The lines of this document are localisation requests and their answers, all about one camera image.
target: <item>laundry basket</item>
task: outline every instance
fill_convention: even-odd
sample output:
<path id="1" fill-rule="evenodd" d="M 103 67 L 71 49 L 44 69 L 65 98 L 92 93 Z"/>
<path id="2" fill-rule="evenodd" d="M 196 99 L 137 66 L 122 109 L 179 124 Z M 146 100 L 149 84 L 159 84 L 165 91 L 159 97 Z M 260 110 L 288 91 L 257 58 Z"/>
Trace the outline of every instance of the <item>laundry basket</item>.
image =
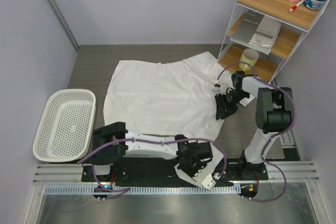
<path id="1" fill-rule="evenodd" d="M 68 162 L 89 150 L 95 95 L 85 89 L 54 93 L 44 109 L 34 141 L 35 157 L 46 162 Z"/>

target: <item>white cloth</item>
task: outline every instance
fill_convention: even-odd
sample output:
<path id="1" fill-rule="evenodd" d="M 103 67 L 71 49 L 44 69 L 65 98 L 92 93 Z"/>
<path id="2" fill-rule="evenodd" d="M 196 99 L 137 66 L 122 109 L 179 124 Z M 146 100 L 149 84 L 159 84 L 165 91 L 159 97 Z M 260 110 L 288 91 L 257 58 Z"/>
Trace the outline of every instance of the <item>white cloth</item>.
<path id="1" fill-rule="evenodd" d="M 141 134 L 177 135 L 215 140 L 214 87 L 223 67 L 209 52 L 174 63 L 122 60 L 112 76 L 104 103 L 105 125 L 125 122 Z M 231 84 L 225 72 L 221 82 Z"/>

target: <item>gray wall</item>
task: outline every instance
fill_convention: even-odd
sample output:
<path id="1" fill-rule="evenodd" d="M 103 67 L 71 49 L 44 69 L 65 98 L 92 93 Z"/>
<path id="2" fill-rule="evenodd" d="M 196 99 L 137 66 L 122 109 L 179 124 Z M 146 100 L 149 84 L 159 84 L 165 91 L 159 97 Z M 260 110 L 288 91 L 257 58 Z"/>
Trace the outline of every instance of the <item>gray wall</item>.
<path id="1" fill-rule="evenodd" d="M 336 0 L 288 61 L 278 80 L 293 89 L 300 153 L 317 167 L 330 206 L 336 210 Z"/>
<path id="2" fill-rule="evenodd" d="M 43 109 L 67 86 L 76 53 L 46 0 L 0 6 L 0 222 L 19 223 L 32 192 Z"/>
<path id="3" fill-rule="evenodd" d="M 56 0 L 79 44 L 222 43 L 235 0 Z"/>

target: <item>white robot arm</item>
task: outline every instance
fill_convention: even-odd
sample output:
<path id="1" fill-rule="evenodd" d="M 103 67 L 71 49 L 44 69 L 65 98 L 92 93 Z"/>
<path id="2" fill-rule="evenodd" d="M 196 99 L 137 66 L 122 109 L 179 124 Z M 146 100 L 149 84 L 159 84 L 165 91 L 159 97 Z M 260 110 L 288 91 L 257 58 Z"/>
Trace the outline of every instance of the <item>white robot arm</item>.
<path id="1" fill-rule="evenodd" d="M 224 119 L 238 110 L 236 105 L 250 94 L 257 97 L 256 124 L 258 129 L 251 144 L 243 151 L 239 160 L 239 168 L 227 167 L 230 174 L 240 176 L 240 180 L 253 180 L 249 176 L 266 169 L 261 158 L 261 152 L 271 135 L 281 132 L 291 124 L 292 106 L 287 98 L 279 91 L 259 82 L 254 77 L 246 76 L 244 72 L 236 72 L 232 75 L 233 89 L 225 94 L 215 96 L 217 113 L 216 119 Z M 291 90 L 283 88 L 289 95 Z M 131 138 L 122 144 L 110 146 L 93 156 L 90 163 L 95 166 L 99 175 L 110 172 L 109 165 L 121 157 L 159 157 L 176 160 L 174 166 L 177 176 L 200 188 L 212 189 L 216 184 L 213 174 L 222 167 L 221 160 L 224 155 L 209 142 L 186 140 L 183 143 L 174 143 L 176 140 L 185 139 L 184 136 L 158 137 L 133 133 L 125 128 L 125 123 L 115 123 L 97 129 L 93 133 L 93 150 L 110 142 L 113 138 Z M 148 140 L 161 144 L 141 142 Z M 264 151 L 267 154 L 273 139 Z M 233 180 L 233 175 L 225 176 L 226 181 Z"/>

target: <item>wooden shelf board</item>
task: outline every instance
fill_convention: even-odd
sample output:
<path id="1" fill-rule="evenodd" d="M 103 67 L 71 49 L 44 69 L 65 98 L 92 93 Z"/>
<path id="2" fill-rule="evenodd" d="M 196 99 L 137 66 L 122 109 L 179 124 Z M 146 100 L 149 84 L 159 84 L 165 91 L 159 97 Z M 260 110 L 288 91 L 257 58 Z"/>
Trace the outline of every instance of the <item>wooden shelf board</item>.
<path id="1" fill-rule="evenodd" d="M 227 32 L 229 36 L 232 36 L 237 30 L 240 23 L 244 20 L 246 13 L 243 13 L 236 23 Z M 292 52 L 296 42 L 298 41 L 300 34 L 288 28 L 281 27 L 277 40 L 275 41 L 271 54 L 274 54 L 282 59 L 288 59 Z"/>
<path id="2" fill-rule="evenodd" d="M 308 31 L 318 13 L 316 10 L 306 8 L 304 4 L 290 13 L 289 8 L 298 2 L 291 3 L 288 0 L 238 0 L 237 2 L 306 31 Z"/>
<path id="3" fill-rule="evenodd" d="M 221 64 L 224 68 L 228 65 L 237 62 L 240 60 L 240 57 L 242 56 L 243 49 L 239 48 L 235 45 L 231 45 L 228 51 L 225 53 L 224 57 L 220 60 L 219 64 Z M 268 60 L 265 60 L 263 58 L 259 58 L 257 63 L 255 64 L 254 68 L 256 70 L 256 73 L 260 78 L 262 78 L 264 81 L 270 81 L 274 72 L 277 70 L 277 65 L 275 63 L 272 63 Z M 230 68 L 228 68 L 230 72 L 236 72 L 241 71 L 239 68 L 239 65 L 234 65 Z M 246 74 L 253 74 L 252 70 L 246 71 Z"/>

